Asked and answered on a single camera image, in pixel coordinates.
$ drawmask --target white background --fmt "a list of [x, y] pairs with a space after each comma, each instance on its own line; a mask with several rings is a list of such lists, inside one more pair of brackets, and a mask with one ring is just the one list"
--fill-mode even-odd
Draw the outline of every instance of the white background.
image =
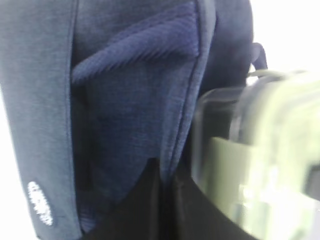
[[[251, 0], [255, 41], [263, 44], [272, 70], [318, 71], [320, 2]], [[35, 240], [20, 185], [10, 132], [0, 100], [0, 231], [8, 240]]]

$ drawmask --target white logo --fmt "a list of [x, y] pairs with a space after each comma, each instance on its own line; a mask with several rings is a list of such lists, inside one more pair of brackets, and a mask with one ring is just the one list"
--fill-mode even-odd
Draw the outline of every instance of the white logo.
[[36, 182], [29, 182], [28, 195], [30, 202], [34, 205], [33, 209], [35, 210], [36, 214], [39, 215], [40, 220], [44, 224], [52, 226], [54, 219], [51, 214], [50, 206], [43, 191]]

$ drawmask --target clear plastic case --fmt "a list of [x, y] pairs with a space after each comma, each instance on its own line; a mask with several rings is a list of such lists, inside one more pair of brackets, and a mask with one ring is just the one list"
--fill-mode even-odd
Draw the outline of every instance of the clear plastic case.
[[259, 240], [320, 239], [320, 77], [270, 74], [198, 102], [192, 178]]

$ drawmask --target seam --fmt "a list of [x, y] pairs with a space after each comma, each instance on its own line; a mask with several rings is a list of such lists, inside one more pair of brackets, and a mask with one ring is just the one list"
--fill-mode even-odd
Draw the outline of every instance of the seam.
[[70, 184], [70, 193], [71, 194], [71, 206], [72, 206], [72, 216], [73, 218], [77, 221], [76, 224], [76, 231], [78, 236], [82, 236], [81, 232], [81, 227], [80, 227], [80, 222], [79, 222], [79, 217], [77, 213], [77, 206], [76, 206], [76, 186], [75, 186], [75, 170], [73, 165], [73, 146], [72, 146], [72, 138], [71, 138], [71, 58], [72, 58], [72, 42], [74, 38], [74, 27], [76, 23], [76, 16], [78, 13], [78, 0], [73, 0], [71, 2], [71, 10], [70, 10], [70, 17], [71, 20], [69, 22], [69, 27], [68, 27], [68, 37], [67, 37], [67, 43], [66, 43], [66, 49], [68, 51], [66, 58], [65, 58], [65, 73], [64, 73], [64, 88], [65, 88], [65, 132], [66, 132], [66, 139], [67, 139], [67, 163], [68, 163], [68, 169], [69, 173], [68, 174], [68, 180]]
[[199, 60], [201, 58], [200, 56], [200, 51], [201, 51], [201, 47], [202, 47], [202, 38], [201, 38], [201, 20], [200, 20], [200, 15], [199, 15], [199, 0], [195, 0], [194, 1], [194, 8], [195, 8], [195, 12], [197, 13], [196, 14], [196, 23], [197, 23], [197, 35], [198, 35], [198, 50], [199, 50], [199, 56], [196, 58], [196, 61], [195, 63], [193, 64], [193, 68], [192, 68], [192, 71], [191, 71], [191, 74], [189, 76], [189, 81], [188, 81], [188, 88], [187, 88], [187, 91], [185, 93], [185, 96], [184, 96], [184, 104], [182, 106], [182, 110], [180, 112], [180, 115], [179, 115], [179, 126], [178, 126], [178, 131], [177, 131], [177, 134], [176, 134], [176, 138], [175, 138], [175, 142], [174, 142], [174, 147], [173, 147], [173, 150], [172, 150], [172, 153], [171, 153], [171, 158], [170, 158], [170, 162], [169, 162], [169, 168], [168, 168], [168, 172], [167, 172], [167, 175], [166, 175], [166, 180], [169, 180], [171, 181], [171, 176], [173, 174], [173, 166], [174, 164], [176, 164], [174, 162], [174, 158], [175, 158], [175, 155], [177, 153], [177, 148], [178, 148], [178, 144], [179, 144], [179, 141], [180, 141], [180, 138], [181, 138], [181, 130], [183, 129], [183, 120], [185, 119], [185, 114], [186, 114], [186, 107], [187, 107], [187, 99], [188, 99], [188, 96], [190, 94], [190, 89], [191, 89], [191, 85], [192, 85], [192, 80], [194, 78], [194, 74], [195, 74], [195, 71], [196, 71], [196, 68], [197, 66], [199, 65]]

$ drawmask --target navy blue backpack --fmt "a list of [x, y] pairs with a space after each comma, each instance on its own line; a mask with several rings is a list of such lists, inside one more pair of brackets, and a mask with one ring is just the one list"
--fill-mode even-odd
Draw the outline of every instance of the navy blue backpack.
[[0, 86], [41, 240], [250, 240], [190, 175], [199, 96], [245, 86], [249, 0], [0, 0]]

